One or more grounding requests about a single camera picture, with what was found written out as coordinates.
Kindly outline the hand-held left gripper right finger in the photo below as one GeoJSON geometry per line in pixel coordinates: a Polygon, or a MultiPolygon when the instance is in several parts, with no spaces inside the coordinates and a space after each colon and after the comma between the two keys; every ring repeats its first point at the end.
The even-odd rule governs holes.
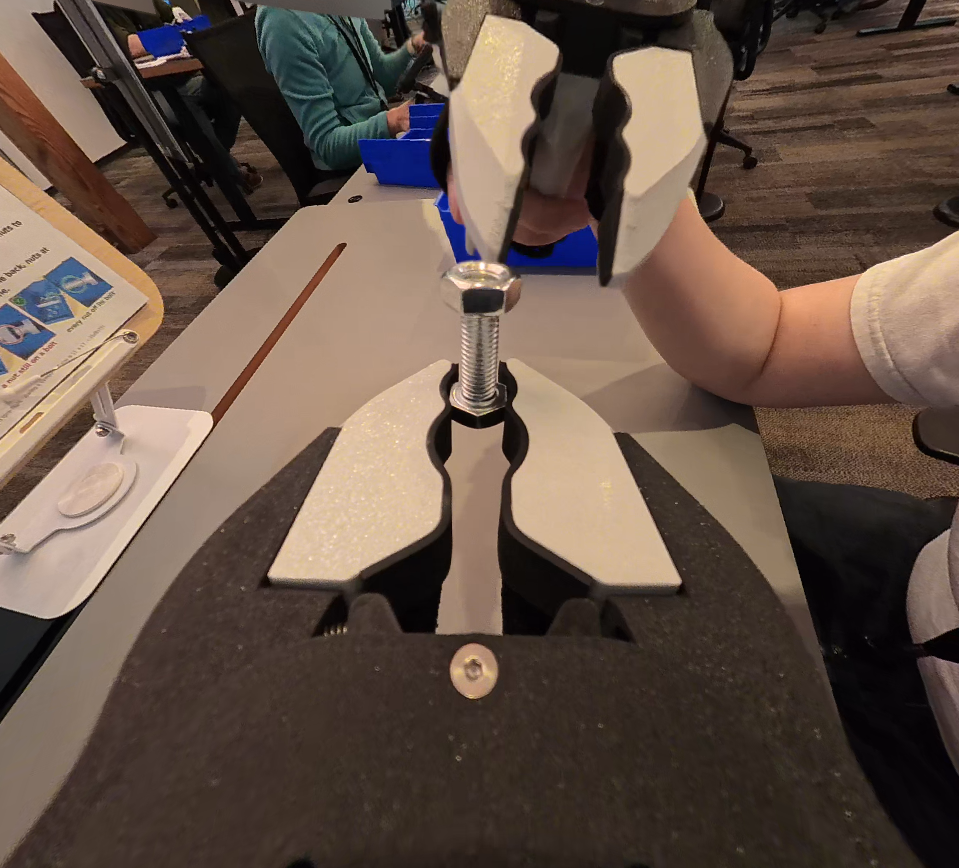
{"type": "Polygon", "coordinates": [[[519,358],[503,442],[500,571],[529,597],[675,594],[681,577],[607,422],[519,358]]]}

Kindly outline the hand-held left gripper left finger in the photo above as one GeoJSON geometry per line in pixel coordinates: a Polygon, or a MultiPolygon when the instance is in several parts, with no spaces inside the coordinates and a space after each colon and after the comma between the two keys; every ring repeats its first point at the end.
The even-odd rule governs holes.
{"type": "Polygon", "coordinates": [[[344,420],[267,571],[270,585],[436,594],[451,558],[448,384],[438,360],[344,420]]]}

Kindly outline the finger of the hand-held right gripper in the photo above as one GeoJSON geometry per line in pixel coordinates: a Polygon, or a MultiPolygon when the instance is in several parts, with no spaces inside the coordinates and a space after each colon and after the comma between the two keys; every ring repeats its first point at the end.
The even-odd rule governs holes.
{"type": "Polygon", "coordinates": [[[506,260],[530,176],[558,46],[532,25],[487,14],[449,96],[449,160],[461,219],[484,261],[506,260]]]}
{"type": "Polygon", "coordinates": [[[622,286],[665,234],[704,151],[691,53],[614,54],[593,108],[597,277],[622,286]]]}

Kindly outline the blue plastic bin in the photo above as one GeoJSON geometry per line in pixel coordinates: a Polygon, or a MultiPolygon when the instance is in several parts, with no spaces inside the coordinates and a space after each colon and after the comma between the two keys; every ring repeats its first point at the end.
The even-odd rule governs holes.
{"type": "Polygon", "coordinates": [[[436,189],[431,140],[445,108],[445,102],[412,103],[407,131],[393,138],[360,138],[357,145],[366,170],[381,184],[436,189]]]}
{"type": "Polygon", "coordinates": [[[185,35],[206,30],[211,20],[205,14],[186,18],[180,22],[162,24],[149,30],[137,31],[137,37],[144,50],[153,57],[173,56],[185,47],[185,35]]]}
{"type": "MultiPolygon", "coordinates": [[[[464,226],[449,213],[448,197],[435,199],[442,228],[455,261],[477,260],[480,255],[465,239],[464,226]]],[[[512,245],[506,264],[520,274],[596,274],[597,241],[591,226],[584,226],[545,247],[512,245]]]]}

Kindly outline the steel hex nut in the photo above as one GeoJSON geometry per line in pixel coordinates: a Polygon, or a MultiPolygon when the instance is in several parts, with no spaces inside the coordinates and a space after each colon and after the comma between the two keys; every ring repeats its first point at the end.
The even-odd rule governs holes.
{"type": "Polygon", "coordinates": [[[458,261],[439,278],[444,302],[462,316],[501,316],[517,305],[520,289],[520,276],[512,267],[494,261],[458,261]]]}

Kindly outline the steel hex bolt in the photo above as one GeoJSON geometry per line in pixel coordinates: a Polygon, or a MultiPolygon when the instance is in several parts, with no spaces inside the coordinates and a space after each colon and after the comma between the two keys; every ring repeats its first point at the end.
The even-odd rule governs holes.
{"type": "Polygon", "coordinates": [[[500,378],[499,322],[494,313],[460,316],[460,362],[449,384],[451,416],[471,429],[503,420],[509,384],[500,378]]]}

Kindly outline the person's right forearm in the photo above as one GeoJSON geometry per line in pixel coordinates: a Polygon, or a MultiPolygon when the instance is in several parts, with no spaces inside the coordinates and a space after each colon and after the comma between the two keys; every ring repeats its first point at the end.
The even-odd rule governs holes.
{"type": "Polygon", "coordinates": [[[691,193],[622,290],[650,345],[677,374],[734,403],[760,400],[781,293],[716,238],[691,193]]]}

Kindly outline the person's right hand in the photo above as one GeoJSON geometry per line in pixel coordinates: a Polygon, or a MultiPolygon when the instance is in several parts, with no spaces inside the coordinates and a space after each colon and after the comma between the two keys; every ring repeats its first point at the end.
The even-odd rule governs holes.
{"type": "Polygon", "coordinates": [[[543,195],[532,186],[526,187],[512,241],[526,247],[543,247],[587,226],[591,212],[584,193],[590,171],[591,151],[587,150],[559,195],[543,195]]]}

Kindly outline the black pole stand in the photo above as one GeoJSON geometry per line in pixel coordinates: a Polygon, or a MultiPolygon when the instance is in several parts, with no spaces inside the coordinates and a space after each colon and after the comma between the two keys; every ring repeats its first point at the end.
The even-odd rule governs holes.
{"type": "Polygon", "coordinates": [[[705,219],[705,222],[716,221],[724,213],[724,200],[721,196],[707,189],[714,147],[716,135],[713,132],[708,137],[695,182],[691,184],[695,205],[698,206],[698,212],[701,213],[703,219],[705,219]]]}

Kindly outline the white stand base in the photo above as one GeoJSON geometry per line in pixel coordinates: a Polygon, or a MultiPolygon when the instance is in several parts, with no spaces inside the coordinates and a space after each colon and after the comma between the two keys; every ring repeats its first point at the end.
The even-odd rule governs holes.
{"type": "Polygon", "coordinates": [[[124,552],[212,428],[208,412],[121,406],[1,520],[1,608],[55,618],[124,552]]]}

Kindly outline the black office chair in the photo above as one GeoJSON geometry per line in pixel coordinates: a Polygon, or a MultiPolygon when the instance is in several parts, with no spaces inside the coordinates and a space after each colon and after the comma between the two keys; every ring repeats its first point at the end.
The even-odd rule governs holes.
{"type": "Polygon", "coordinates": [[[290,182],[299,205],[328,202],[357,170],[316,167],[296,118],[260,56],[256,8],[185,34],[189,53],[240,108],[290,182]]]}

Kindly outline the person's dark trousers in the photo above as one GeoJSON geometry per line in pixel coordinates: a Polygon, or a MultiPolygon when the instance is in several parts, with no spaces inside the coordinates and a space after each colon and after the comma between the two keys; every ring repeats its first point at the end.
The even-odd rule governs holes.
{"type": "Polygon", "coordinates": [[[957,500],[775,478],[837,711],[925,866],[957,864],[957,500]]]}

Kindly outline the black metal stand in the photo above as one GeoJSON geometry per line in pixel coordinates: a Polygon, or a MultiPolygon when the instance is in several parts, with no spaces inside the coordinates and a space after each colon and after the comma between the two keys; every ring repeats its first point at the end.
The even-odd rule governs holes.
{"type": "Polygon", "coordinates": [[[95,5],[88,0],[55,1],[92,59],[88,82],[98,83],[108,92],[109,101],[131,127],[137,143],[150,154],[169,187],[208,238],[211,254],[218,261],[212,280],[217,289],[224,289],[251,260],[251,252],[243,248],[205,193],[180,141],[143,85],[128,50],[118,44],[95,5]]]}

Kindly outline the printed instruction sheet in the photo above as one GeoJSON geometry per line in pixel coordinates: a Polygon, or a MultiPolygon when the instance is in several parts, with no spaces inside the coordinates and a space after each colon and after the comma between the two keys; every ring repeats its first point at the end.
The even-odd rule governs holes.
{"type": "Polygon", "coordinates": [[[1,433],[146,297],[1,189],[1,433]]]}

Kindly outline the brown wooden post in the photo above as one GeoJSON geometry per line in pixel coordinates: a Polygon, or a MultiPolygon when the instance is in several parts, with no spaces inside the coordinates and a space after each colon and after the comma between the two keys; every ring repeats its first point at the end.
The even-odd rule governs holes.
{"type": "Polygon", "coordinates": [[[39,96],[1,57],[1,131],[59,190],[75,213],[124,254],[156,235],[120,195],[39,96]]]}

